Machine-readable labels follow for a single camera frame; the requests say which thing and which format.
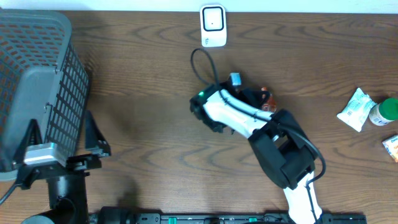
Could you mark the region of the green lid jar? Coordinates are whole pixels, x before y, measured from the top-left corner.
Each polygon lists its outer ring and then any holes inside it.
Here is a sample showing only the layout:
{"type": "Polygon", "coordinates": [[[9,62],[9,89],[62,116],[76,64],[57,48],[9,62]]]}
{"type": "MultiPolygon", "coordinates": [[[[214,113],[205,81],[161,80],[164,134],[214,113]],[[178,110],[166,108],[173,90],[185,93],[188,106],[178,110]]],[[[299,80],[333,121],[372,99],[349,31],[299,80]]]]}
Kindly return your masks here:
{"type": "Polygon", "coordinates": [[[388,98],[374,106],[369,112],[369,120],[376,126],[385,126],[397,120],[397,99],[388,98]]]}

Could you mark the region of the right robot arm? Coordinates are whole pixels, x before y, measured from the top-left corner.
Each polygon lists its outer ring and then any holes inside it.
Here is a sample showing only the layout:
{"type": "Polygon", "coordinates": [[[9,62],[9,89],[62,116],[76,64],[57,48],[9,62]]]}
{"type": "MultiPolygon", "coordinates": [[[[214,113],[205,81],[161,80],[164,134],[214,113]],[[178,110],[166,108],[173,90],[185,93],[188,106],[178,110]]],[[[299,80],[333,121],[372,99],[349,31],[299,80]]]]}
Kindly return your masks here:
{"type": "Polygon", "coordinates": [[[323,157],[290,112],[253,107],[225,85],[208,85],[194,95],[190,111],[212,131],[229,127],[248,140],[263,172],[283,189],[294,223],[320,222],[313,183],[322,177],[315,174],[315,160],[323,157]]]}

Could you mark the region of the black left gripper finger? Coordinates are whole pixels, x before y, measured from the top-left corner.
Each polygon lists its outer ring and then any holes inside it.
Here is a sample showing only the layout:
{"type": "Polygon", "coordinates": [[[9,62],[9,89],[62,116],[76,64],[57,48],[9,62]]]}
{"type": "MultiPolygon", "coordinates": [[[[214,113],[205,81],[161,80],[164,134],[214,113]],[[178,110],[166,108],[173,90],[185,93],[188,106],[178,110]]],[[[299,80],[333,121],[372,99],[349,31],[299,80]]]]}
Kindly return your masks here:
{"type": "Polygon", "coordinates": [[[98,157],[111,156],[111,147],[97,127],[89,110],[85,111],[85,149],[98,157]]]}
{"type": "Polygon", "coordinates": [[[22,138],[13,157],[13,165],[23,164],[24,156],[29,146],[42,144],[40,128],[36,119],[31,119],[24,137],[22,138]]]}

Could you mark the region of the small orange snack packet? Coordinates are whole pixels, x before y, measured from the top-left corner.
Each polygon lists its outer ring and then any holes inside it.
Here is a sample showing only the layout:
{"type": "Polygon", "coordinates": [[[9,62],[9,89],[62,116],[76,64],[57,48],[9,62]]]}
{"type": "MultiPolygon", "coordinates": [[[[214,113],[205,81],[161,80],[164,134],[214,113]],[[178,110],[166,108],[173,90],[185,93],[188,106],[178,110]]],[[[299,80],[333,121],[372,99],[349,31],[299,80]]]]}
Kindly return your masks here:
{"type": "Polygon", "coordinates": [[[383,140],[382,145],[386,151],[393,158],[395,162],[398,161],[397,149],[398,149],[398,135],[392,136],[388,139],[383,140]]]}

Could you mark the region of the orange Top chocolate bar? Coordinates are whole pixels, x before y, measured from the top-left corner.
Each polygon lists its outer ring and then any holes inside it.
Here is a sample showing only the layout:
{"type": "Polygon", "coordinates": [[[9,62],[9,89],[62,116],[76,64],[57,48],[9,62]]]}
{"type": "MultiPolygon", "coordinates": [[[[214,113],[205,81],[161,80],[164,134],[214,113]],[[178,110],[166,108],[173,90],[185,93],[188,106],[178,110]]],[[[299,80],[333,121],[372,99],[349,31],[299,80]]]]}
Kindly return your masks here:
{"type": "Polygon", "coordinates": [[[262,104],[262,107],[261,107],[262,110],[275,113],[277,110],[277,105],[274,100],[273,94],[266,87],[262,87],[261,90],[269,92],[269,97],[268,97],[267,101],[262,104]]]}

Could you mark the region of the teal wet wipes pack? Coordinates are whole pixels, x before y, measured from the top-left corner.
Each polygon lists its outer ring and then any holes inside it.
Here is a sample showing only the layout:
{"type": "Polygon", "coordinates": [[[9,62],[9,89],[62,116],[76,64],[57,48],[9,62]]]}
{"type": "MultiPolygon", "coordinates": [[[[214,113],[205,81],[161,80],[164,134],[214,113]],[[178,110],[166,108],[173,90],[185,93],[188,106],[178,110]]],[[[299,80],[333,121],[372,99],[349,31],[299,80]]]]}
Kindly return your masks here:
{"type": "Polygon", "coordinates": [[[361,132],[369,112],[374,106],[376,103],[371,97],[362,89],[357,88],[346,107],[336,117],[357,132],[361,132]]]}

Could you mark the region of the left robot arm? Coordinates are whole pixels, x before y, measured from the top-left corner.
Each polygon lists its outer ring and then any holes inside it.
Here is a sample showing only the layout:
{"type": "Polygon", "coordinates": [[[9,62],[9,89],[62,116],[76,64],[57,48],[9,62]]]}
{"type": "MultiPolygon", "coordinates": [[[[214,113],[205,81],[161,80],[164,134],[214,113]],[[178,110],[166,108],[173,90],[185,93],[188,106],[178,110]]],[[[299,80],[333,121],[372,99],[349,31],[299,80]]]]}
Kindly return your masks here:
{"type": "Polygon", "coordinates": [[[50,210],[24,220],[24,223],[88,223],[85,177],[99,169],[100,159],[111,155],[108,142],[90,111],[85,111],[85,147],[88,154],[68,156],[57,144],[43,143],[37,120],[29,122],[14,156],[17,177],[7,192],[28,190],[36,180],[46,180],[50,210]]]}

